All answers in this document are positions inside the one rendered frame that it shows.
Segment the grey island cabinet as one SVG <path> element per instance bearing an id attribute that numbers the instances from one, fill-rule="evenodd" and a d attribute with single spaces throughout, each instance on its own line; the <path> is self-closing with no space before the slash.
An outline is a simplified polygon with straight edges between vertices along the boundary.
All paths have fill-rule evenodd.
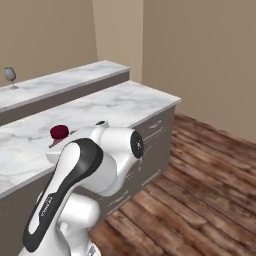
<path id="1" fill-rule="evenodd" d="M 99 203 L 101 208 L 99 221 L 105 220 L 108 217 L 108 212 L 128 196 L 132 198 L 139 193 L 147 185 L 141 187 L 143 181 L 156 172 L 162 174 L 168 168 L 173 117 L 174 107 L 171 107 L 135 126 L 143 140 L 162 127 L 165 131 L 148 141 L 144 140 L 145 151 L 142 159 L 132 167 L 122 189 L 115 195 L 101 197 L 81 187 L 75 190 L 77 194 L 88 196 Z M 150 125 L 155 124 L 158 120 L 162 120 L 160 127 L 148 129 Z M 25 187 L 0 199 L 0 256 L 18 256 L 22 249 L 22 234 L 26 221 L 39 193 L 49 181 L 51 174 L 52 171 L 48 171 L 42 177 L 29 182 Z M 126 190 L 129 191 L 129 195 L 125 196 L 122 201 L 108 206 L 111 201 L 120 197 Z"/>

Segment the dark red wine bottle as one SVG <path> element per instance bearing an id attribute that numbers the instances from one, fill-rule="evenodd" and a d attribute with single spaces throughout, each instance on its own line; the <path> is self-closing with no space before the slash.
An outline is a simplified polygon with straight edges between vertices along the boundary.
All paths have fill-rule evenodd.
<path id="1" fill-rule="evenodd" d="M 66 125 L 56 125 L 50 129 L 50 135 L 54 140 L 61 140 L 69 135 L 69 129 Z"/>

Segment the clear wine glass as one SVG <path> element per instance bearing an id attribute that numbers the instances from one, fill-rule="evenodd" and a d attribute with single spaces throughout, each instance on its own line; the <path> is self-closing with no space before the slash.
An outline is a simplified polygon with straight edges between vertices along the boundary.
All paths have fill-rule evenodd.
<path id="1" fill-rule="evenodd" d="M 16 73 L 12 67 L 5 68 L 5 78 L 12 84 L 11 88 L 13 90 L 17 89 L 14 81 L 16 80 Z"/>

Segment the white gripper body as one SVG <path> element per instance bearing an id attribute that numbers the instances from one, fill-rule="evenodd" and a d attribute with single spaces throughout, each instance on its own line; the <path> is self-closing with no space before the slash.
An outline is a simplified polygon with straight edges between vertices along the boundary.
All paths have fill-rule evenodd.
<path id="1" fill-rule="evenodd" d="M 98 162 L 96 126 L 82 128 L 63 139 L 46 153 L 50 163 L 67 162 L 74 165 L 92 165 Z"/>

